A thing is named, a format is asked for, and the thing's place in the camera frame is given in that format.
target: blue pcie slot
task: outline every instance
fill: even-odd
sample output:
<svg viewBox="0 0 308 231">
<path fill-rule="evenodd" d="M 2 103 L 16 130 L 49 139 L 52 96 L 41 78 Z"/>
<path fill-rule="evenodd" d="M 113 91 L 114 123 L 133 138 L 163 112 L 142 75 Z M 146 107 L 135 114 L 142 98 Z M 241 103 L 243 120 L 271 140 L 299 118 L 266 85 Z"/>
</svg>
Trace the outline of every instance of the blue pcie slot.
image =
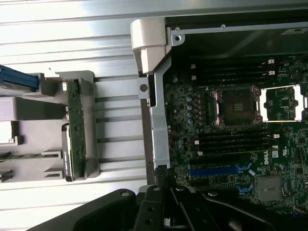
<svg viewBox="0 0 308 231">
<path fill-rule="evenodd" d="M 217 167 L 210 169 L 191 169 L 189 175 L 191 177 L 204 177 L 222 174 L 237 174 L 240 173 L 237 167 Z"/>
<path fill-rule="evenodd" d="M 33 88 L 34 90 L 39 89 L 38 77 L 15 71 L 11 68 L 0 65 L 0 85 L 3 83 L 22 85 Z"/>
</svg>

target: screw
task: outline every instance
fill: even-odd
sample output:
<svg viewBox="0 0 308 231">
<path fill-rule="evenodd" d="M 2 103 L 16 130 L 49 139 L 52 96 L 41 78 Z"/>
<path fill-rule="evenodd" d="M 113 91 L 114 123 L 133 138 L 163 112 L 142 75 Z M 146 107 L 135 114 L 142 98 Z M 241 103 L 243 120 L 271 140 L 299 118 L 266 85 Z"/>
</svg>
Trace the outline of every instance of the screw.
<svg viewBox="0 0 308 231">
<path fill-rule="evenodd" d="M 218 193 L 217 193 L 217 192 L 209 192 L 208 195 L 209 195 L 209 196 L 217 196 Z"/>
<path fill-rule="evenodd" d="M 160 187 L 155 187 L 153 188 L 154 191 L 159 191 L 160 190 Z"/>
<path fill-rule="evenodd" d="M 178 186 L 178 187 L 175 188 L 175 190 L 176 191 L 184 191 L 185 189 L 184 189 L 184 187 Z"/>
<path fill-rule="evenodd" d="M 147 86 L 146 84 L 141 84 L 141 85 L 140 85 L 140 90 L 141 90 L 142 92 L 146 92 L 146 91 L 148 90 L 148 86 Z"/>
</svg>

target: server motherboard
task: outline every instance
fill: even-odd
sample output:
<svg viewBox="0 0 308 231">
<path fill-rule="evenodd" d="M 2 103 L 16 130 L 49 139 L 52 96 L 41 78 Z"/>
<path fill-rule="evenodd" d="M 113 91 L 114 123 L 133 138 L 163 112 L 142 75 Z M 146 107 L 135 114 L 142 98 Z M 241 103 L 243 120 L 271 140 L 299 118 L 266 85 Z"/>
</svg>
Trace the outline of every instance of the server motherboard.
<svg viewBox="0 0 308 231">
<path fill-rule="evenodd" d="M 172 64 L 164 95 L 178 184 L 308 218 L 307 70 L 294 56 Z"/>
</svg>

